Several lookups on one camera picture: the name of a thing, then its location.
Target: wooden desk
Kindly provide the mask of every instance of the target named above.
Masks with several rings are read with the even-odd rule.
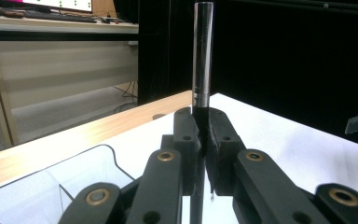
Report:
[[[12,109],[137,80],[138,48],[128,42],[137,39],[131,23],[0,17],[0,141],[30,140]]]
[[[0,185],[68,159],[110,137],[153,120],[154,115],[169,114],[188,105],[191,105],[191,91],[1,151]]]
[[[138,24],[45,21],[0,17],[0,40],[137,40]]]

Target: cable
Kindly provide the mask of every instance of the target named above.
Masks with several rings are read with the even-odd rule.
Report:
[[[69,199],[71,199],[71,201],[73,201],[75,199],[74,196],[72,196],[69,193],[69,191],[66,188],[63,187],[63,185],[59,184],[58,187],[63,190],[63,192],[66,194],[66,196],[69,197]]]
[[[132,84],[132,91],[131,91],[131,93],[129,93],[129,89],[130,89],[130,87],[131,87],[131,84]],[[134,90],[135,90],[135,81],[130,82],[130,85],[127,87],[127,89],[126,89],[126,90],[123,92],[123,94],[121,95],[122,97],[131,97],[131,98],[132,98],[132,103],[126,103],[126,104],[117,106],[117,107],[113,110],[114,114],[121,112],[121,109],[122,109],[123,106],[125,106],[125,105],[134,105],[134,106],[136,106],[135,98],[137,98],[137,97],[134,95]]]

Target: white table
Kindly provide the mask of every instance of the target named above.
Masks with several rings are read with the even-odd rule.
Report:
[[[273,115],[222,94],[211,107],[223,110],[248,148],[270,155],[302,189],[314,193],[324,183],[338,183],[358,191],[358,144]],[[143,174],[149,155],[159,149],[161,136],[172,134],[173,114],[107,139],[117,163],[133,177]],[[189,199],[184,199],[183,223],[188,223]],[[205,182],[203,223],[238,223],[231,197],[211,200]]]

